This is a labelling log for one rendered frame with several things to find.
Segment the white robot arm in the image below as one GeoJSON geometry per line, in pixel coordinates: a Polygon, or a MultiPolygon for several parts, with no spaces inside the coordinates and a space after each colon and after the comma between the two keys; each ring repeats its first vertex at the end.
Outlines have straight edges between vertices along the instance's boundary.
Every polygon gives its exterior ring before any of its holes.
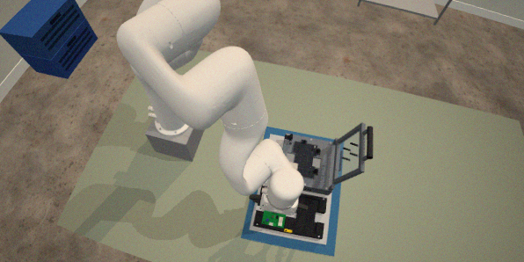
{"type": "Polygon", "coordinates": [[[195,57],[220,11],[220,0],[143,0],[118,29],[117,43],[149,98],[159,133],[205,130],[221,118],[219,165],[230,185],[248,196],[270,178],[262,193],[275,209],[289,209],[303,191],[303,177],[277,142],[259,142],[268,114],[248,52],[224,47],[183,76],[174,71],[195,57]]]}

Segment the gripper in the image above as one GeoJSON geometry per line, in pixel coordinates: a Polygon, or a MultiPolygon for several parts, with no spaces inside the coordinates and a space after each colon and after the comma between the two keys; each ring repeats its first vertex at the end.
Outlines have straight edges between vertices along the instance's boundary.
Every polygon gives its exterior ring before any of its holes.
{"type": "Polygon", "coordinates": [[[295,211],[302,212],[303,210],[308,210],[308,206],[304,205],[302,203],[299,203],[298,199],[297,199],[295,204],[291,208],[289,208],[288,210],[286,210],[286,211],[284,211],[284,210],[278,211],[278,209],[275,209],[274,207],[272,207],[269,204],[266,195],[264,194],[264,196],[263,196],[263,194],[264,193],[262,193],[262,195],[251,194],[249,199],[251,199],[253,202],[258,203],[258,206],[260,206],[260,209],[263,209],[265,211],[274,212],[274,213],[283,214],[283,215],[294,215],[296,213],[295,211]]]}

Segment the green circuit board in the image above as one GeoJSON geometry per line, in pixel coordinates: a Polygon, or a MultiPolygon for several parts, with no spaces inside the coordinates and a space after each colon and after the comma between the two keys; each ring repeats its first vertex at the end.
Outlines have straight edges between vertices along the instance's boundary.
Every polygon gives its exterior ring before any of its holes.
{"type": "Polygon", "coordinates": [[[271,225],[284,229],[286,215],[272,213],[264,210],[262,224],[271,225]],[[263,223],[264,222],[264,223],[263,223]]]}

